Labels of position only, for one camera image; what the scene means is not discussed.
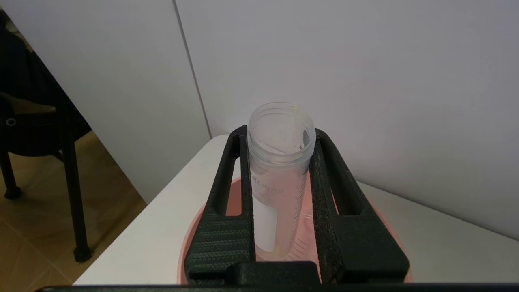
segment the tiled floor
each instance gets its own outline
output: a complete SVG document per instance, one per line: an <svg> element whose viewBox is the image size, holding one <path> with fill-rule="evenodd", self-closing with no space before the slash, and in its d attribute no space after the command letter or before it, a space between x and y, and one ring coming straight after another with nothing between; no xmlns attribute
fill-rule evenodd
<svg viewBox="0 0 519 292"><path fill-rule="evenodd" d="M76 142L92 259L74 261L74 233L62 163L11 155L22 197L3 198L0 178L0 292L73 283L146 206L93 132Z"/></svg>

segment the textured black plastic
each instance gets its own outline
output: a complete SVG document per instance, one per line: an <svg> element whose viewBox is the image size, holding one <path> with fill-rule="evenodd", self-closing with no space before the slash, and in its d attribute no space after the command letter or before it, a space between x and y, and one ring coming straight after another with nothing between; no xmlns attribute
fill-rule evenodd
<svg viewBox="0 0 519 292"><path fill-rule="evenodd" d="M317 129L316 134L310 182L322 283L403 282L409 268L406 256L367 201L331 139L321 130ZM234 161L238 157L242 213L226 217ZM184 268L190 284L254 284L259 281L254 277L265 284L281 283L283 279L294 283L313 281L316 270L309 270L307 262L255 263L245 125L233 131L227 140Z"/></svg>
<svg viewBox="0 0 519 292"><path fill-rule="evenodd" d="M226 217L234 162L241 159L241 215ZM190 284L223 284L227 268L255 261L247 126L234 130L225 145L213 187L189 248L184 268Z"/></svg>
<svg viewBox="0 0 519 292"><path fill-rule="evenodd" d="M225 284L319 285L317 266L312 261L242 262L227 269Z"/></svg>
<svg viewBox="0 0 519 292"><path fill-rule="evenodd" d="M310 160L310 180L322 283L403 282L407 257L321 130Z"/></svg>
<svg viewBox="0 0 519 292"><path fill-rule="evenodd" d="M510 292L517 284L350 284L227 286L61 286L37 292Z"/></svg>

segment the chair leg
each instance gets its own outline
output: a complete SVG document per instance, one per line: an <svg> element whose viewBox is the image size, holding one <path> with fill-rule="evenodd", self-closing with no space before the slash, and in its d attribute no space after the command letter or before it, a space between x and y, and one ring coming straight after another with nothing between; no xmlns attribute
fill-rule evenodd
<svg viewBox="0 0 519 292"><path fill-rule="evenodd" d="M76 239L74 258L77 262L84 262L92 257L92 252L87 242L83 202L81 201L81 189L79 186L79 173L77 171L76 148L74 147L69 109L67 105L61 105L56 108L56 113L59 116L63 164L65 165L72 224L74 226L74 236Z"/></svg>
<svg viewBox="0 0 519 292"><path fill-rule="evenodd" d="M9 200L18 199L22 195L22 190L16 185L9 153L5 150L0 150L0 166L2 167L2 174L4 175L4 182L7 188L4 197Z"/></svg>

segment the white table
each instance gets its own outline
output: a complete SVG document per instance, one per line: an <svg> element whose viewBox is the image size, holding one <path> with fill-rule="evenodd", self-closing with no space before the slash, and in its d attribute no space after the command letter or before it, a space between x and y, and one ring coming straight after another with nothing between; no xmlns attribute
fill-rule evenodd
<svg viewBox="0 0 519 292"><path fill-rule="evenodd" d="M75 284L177 283L184 235L207 199L226 140L209 141ZM359 185L400 236L415 282L519 282L519 242Z"/></svg>

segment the white wall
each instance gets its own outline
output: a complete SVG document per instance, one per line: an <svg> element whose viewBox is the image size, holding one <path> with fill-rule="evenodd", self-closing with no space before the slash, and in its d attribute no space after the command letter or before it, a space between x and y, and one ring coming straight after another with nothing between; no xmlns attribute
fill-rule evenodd
<svg viewBox="0 0 519 292"><path fill-rule="evenodd" d="M359 180L519 238L518 1L177 4L214 135L295 102Z"/></svg>
<svg viewBox="0 0 519 292"><path fill-rule="evenodd" d="M171 0L0 0L145 201L209 140Z"/></svg>

